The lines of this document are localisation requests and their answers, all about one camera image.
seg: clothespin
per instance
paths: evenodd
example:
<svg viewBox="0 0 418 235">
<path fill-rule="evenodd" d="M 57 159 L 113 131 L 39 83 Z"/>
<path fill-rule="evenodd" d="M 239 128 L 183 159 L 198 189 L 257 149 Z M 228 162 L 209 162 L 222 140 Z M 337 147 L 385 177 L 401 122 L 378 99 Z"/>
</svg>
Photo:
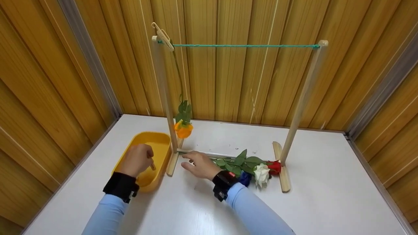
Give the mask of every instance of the clothespin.
<svg viewBox="0 0 418 235">
<path fill-rule="evenodd" d="M 167 35 L 167 33 L 158 27 L 157 23 L 152 22 L 151 26 L 157 31 L 157 35 L 160 38 L 161 41 L 168 47 L 169 51 L 174 51 L 174 47 L 170 42 L 170 37 Z"/>
</svg>

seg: white table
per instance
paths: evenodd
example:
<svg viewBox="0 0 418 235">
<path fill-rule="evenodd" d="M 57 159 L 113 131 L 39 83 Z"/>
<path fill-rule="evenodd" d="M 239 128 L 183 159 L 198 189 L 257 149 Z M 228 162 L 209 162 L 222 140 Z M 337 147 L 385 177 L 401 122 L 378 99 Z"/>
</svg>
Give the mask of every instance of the white table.
<svg viewBox="0 0 418 235">
<path fill-rule="evenodd" d="M 184 149 L 274 160 L 273 141 L 284 144 L 288 129 L 193 121 Z M 75 174 L 50 200 L 27 235 L 81 234 L 102 198 L 103 186 L 132 137 L 143 131 L 168 133 L 160 117 L 123 115 Z M 159 189 L 138 195 L 121 234 L 246 234 L 233 211 L 214 198 L 211 182 L 180 166 Z M 287 160 L 292 190 L 283 194 L 277 178 L 262 192 L 250 188 L 298 235 L 400 235 L 395 215 L 341 133 L 298 130 Z"/>
</svg>

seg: orange flower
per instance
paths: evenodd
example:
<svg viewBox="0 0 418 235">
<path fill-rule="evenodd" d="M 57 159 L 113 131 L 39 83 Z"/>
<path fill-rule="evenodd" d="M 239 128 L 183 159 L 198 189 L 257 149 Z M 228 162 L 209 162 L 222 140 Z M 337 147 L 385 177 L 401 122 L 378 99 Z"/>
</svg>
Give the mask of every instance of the orange flower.
<svg viewBox="0 0 418 235">
<path fill-rule="evenodd" d="M 191 123 L 183 124 L 183 119 L 181 119 L 174 125 L 174 130 L 176 131 L 177 137 L 185 139 L 190 136 L 193 125 Z"/>
</svg>

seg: black wrist strap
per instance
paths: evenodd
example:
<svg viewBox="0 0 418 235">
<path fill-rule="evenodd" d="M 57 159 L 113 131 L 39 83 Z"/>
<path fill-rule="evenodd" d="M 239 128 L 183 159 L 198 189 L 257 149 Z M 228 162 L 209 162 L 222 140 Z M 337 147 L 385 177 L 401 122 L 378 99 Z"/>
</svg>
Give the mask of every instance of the black wrist strap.
<svg viewBox="0 0 418 235">
<path fill-rule="evenodd" d="M 215 184 L 213 188 L 213 193 L 215 197 L 222 202 L 228 197 L 229 189 L 236 183 L 238 179 L 235 177 L 235 174 L 226 170 L 220 171 L 212 180 Z"/>
<path fill-rule="evenodd" d="M 115 195 L 125 203 L 129 203 L 131 197 L 135 197 L 139 190 L 139 186 L 135 182 L 135 177 L 120 172 L 113 172 L 106 186 L 103 188 L 103 192 Z"/>
</svg>

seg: yellow basin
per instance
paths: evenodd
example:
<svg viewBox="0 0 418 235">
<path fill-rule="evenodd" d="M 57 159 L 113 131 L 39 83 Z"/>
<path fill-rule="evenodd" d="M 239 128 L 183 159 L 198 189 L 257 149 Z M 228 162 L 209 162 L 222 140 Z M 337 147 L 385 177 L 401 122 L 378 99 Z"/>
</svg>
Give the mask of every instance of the yellow basin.
<svg viewBox="0 0 418 235">
<path fill-rule="evenodd" d="M 128 147 L 126 147 L 113 171 L 117 169 L 120 161 L 128 149 L 131 146 L 138 145 L 140 143 L 148 144 L 153 148 L 155 170 L 153 171 L 150 167 L 148 167 L 144 172 L 138 175 L 136 178 L 136 184 L 139 185 L 140 192 L 151 192 L 158 188 L 161 177 L 166 171 L 168 160 L 171 156 L 171 138 L 169 135 L 159 132 L 141 132 L 137 134 L 131 140 Z"/>
</svg>

